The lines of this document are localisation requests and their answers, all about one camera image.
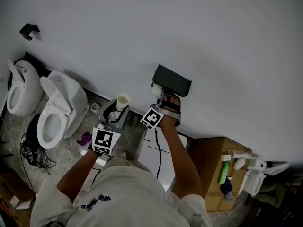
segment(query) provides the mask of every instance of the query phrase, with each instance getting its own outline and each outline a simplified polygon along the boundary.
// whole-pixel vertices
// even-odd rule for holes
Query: floor
[[[90,92],[87,92],[87,96],[90,104],[98,103],[100,106],[102,106],[106,102],[104,99]],[[21,163],[19,144],[23,134],[26,133],[27,127],[32,118],[36,114],[42,112],[44,106],[46,105],[46,102],[47,98],[46,95],[44,95],[35,112],[29,116],[18,117],[7,112],[4,117],[4,125],[2,126],[0,132],[2,140],[7,142],[1,146],[0,154],[14,154],[12,157],[3,159],[4,163],[6,163],[10,168],[14,169],[29,186],[29,181],[24,173],[24,169]],[[129,119],[131,117],[136,118],[140,116],[136,115],[133,112],[130,112],[128,114],[126,125],[123,128],[123,134],[121,135],[117,145],[114,148],[113,155],[119,155],[123,151],[127,151],[128,157],[130,159],[132,159],[135,155],[140,137],[146,130],[146,127],[140,124],[139,120],[137,124],[130,126]],[[35,192],[39,191],[39,188],[44,179],[50,179],[54,182],[58,182],[61,177],[81,158],[80,151],[83,149],[83,147],[81,147],[76,141],[81,140],[81,136],[85,132],[88,131],[92,133],[92,128],[96,126],[96,123],[97,115],[89,110],[80,127],[69,139],[64,140],[53,149],[45,150],[47,156],[57,163],[55,167],[50,169],[50,175],[46,172],[43,172],[43,170],[37,167],[31,166],[27,161],[23,161],[25,170]],[[104,155],[101,156],[101,158],[103,160],[108,159],[108,157]],[[101,166],[95,164],[94,168],[101,169]],[[91,170],[75,202],[79,201],[79,199],[81,199],[81,197],[90,190],[90,186],[96,173],[98,173],[97,170]],[[210,214],[209,216],[211,218],[213,226],[237,227],[239,224],[241,224],[249,210],[249,207],[244,206],[246,197],[247,194],[242,193],[237,198],[232,212]],[[167,191],[167,198],[167,204],[176,209],[178,207],[179,198],[171,193],[170,189]]]

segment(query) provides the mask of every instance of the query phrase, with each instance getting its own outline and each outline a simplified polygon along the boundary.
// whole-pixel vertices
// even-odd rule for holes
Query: hand
[[[166,95],[164,96],[163,101],[167,101]],[[180,106],[180,101],[177,98],[170,97],[169,101],[171,103],[175,104],[175,105]],[[172,111],[174,113],[178,113],[176,110],[174,110],[174,109],[172,109],[170,107],[164,106],[163,109]],[[169,129],[174,129],[175,125],[176,125],[176,121],[177,121],[176,118],[164,115],[163,118],[162,118],[162,120],[160,121],[160,127],[161,127],[162,131],[169,130]]]
[[[89,144],[89,147],[87,148],[87,150],[91,150],[92,152],[94,152],[98,157],[102,156],[103,153],[99,153],[99,152],[96,152],[96,151],[93,151],[93,147],[91,146],[91,143]]]

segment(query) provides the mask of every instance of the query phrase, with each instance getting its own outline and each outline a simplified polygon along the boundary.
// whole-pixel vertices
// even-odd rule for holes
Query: paper cup
[[[123,111],[123,109],[129,104],[129,95],[126,93],[120,93],[117,96],[117,110]]]

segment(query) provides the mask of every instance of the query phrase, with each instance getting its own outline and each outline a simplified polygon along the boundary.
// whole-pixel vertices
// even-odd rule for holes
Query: green bottle
[[[224,167],[221,170],[220,173],[220,177],[219,177],[219,184],[224,184],[225,183],[225,179],[227,177],[227,173],[228,173],[228,163],[226,161],[224,161]]]

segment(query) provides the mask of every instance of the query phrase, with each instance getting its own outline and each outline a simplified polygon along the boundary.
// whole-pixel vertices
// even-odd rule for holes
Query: toilet tank
[[[56,85],[68,101],[72,100],[76,96],[79,88],[81,88],[77,81],[55,70],[52,71],[47,78]]]
[[[56,85],[70,103],[72,107],[71,120],[76,116],[75,113],[81,114],[85,110],[86,93],[77,81],[58,71],[52,71],[47,78]]]

